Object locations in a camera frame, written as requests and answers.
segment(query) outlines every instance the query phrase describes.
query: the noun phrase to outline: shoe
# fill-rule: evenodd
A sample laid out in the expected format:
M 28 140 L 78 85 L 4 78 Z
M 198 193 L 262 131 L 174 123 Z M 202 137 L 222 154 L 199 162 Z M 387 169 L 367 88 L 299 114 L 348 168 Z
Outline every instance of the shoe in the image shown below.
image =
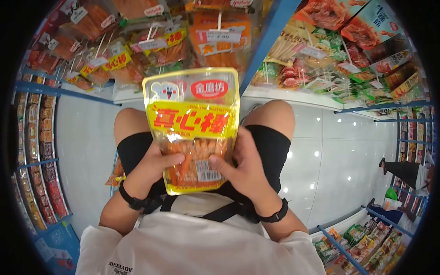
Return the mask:
M 371 208 L 371 206 L 374 204 L 374 198 L 371 199 L 371 201 L 367 204 L 368 208 Z

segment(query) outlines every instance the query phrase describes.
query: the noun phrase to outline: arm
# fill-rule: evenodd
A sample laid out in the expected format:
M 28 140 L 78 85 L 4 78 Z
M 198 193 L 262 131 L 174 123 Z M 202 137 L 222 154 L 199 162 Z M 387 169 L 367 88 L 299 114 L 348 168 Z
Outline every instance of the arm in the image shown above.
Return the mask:
M 151 186 L 162 178 L 162 171 L 185 159 L 182 154 L 162 156 L 159 146 L 153 142 L 139 164 L 124 181 L 124 189 L 132 198 L 145 199 Z M 101 213 L 100 226 L 112 228 L 122 235 L 128 234 L 139 216 L 122 198 L 119 191 L 107 202 Z
M 216 155 L 210 156 L 209 161 L 213 169 L 219 171 L 238 192 L 252 201 L 258 215 L 268 217 L 278 212 L 282 207 L 281 198 L 270 186 L 252 134 L 244 127 L 238 130 L 233 157 L 237 160 L 237 168 Z M 281 221 L 262 224 L 271 240 L 276 242 L 295 231 L 308 234 L 307 228 L 290 209 Z

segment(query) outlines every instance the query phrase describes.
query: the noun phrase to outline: leg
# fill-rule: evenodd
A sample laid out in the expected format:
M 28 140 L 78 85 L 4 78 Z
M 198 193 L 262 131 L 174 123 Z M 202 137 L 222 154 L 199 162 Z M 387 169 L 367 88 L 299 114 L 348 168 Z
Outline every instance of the leg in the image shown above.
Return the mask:
M 266 178 L 278 193 L 281 189 L 279 176 L 289 152 L 295 130 L 292 107 L 281 100 L 270 101 L 252 111 L 244 120 L 244 126 L 251 131 L 258 153 L 263 162 Z M 238 193 L 226 182 L 215 193 L 252 205 L 252 202 Z
M 124 172 L 128 175 L 141 161 L 153 142 L 145 112 L 127 108 L 114 121 L 114 138 Z M 149 197 L 166 194 L 163 179 L 153 184 Z
M 415 189 L 420 164 L 414 162 L 385 161 L 385 169 Z

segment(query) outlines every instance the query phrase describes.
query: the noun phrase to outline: barcode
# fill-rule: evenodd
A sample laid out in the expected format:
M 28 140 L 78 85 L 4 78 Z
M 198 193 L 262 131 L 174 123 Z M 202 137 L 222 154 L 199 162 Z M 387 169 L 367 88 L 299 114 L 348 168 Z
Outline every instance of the barcode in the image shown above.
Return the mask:
M 197 172 L 197 177 L 199 181 L 217 181 L 222 179 L 221 174 L 217 171 Z
M 197 172 L 208 171 L 209 170 L 208 161 L 207 160 L 196 161 L 195 168 L 196 168 Z

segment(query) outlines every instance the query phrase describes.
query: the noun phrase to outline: store aisle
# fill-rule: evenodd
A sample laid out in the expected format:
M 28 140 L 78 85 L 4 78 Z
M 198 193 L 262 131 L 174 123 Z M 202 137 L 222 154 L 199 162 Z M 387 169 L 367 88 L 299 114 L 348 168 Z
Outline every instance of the store aisle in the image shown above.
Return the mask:
M 243 99 L 242 114 L 256 102 Z M 143 109 L 143 102 L 123 104 Z M 97 225 L 109 197 L 104 186 L 116 145 L 113 122 L 121 107 L 83 99 L 59 99 L 56 138 L 60 176 L 73 228 L 80 237 Z M 391 174 L 378 168 L 395 160 L 397 123 L 374 123 L 353 114 L 294 105 L 296 128 L 281 173 L 281 197 L 312 229 L 344 216 L 371 198 L 383 200 Z

